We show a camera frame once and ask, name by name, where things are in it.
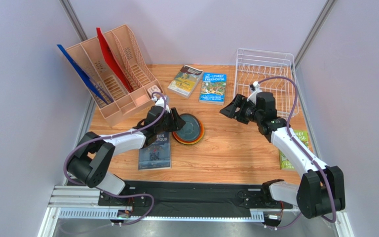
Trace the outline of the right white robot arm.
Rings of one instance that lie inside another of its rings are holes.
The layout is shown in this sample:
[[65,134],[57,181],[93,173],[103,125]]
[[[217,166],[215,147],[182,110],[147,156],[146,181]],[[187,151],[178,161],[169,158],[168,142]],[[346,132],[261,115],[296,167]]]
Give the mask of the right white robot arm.
[[254,100],[237,94],[220,113],[243,124],[256,123],[259,133],[286,156],[301,177],[299,185],[282,179],[263,183],[268,201],[297,206],[308,219],[322,217],[331,223],[336,221],[337,211],[345,209],[342,170],[328,166],[300,141],[289,122],[277,115],[271,92],[258,92]]

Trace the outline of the green plate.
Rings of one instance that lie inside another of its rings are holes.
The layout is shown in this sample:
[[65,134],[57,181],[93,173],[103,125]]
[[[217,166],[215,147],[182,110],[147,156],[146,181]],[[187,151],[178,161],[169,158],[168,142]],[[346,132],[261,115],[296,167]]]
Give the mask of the green plate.
[[184,141],[184,140],[179,139],[178,137],[175,137],[175,140],[178,143],[183,144],[183,145],[194,145],[194,144],[200,142],[202,140],[202,137],[199,137],[198,139],[193,140],[193,141]]

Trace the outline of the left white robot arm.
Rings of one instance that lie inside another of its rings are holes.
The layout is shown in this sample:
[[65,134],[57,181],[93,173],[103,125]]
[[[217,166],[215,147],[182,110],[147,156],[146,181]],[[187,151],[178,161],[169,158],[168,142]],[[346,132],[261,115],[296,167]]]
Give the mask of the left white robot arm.
[[147,116],[132,129],[114,135],[99,136],[86,133],[80,143],[67,155],[63,165],[66,178],[77,185],[97,188],[111,196],[119,195],[125,182],[108,172],[114,156],[148,147],[163,132],[179,131],[186,122],[175,108],[152,106]]

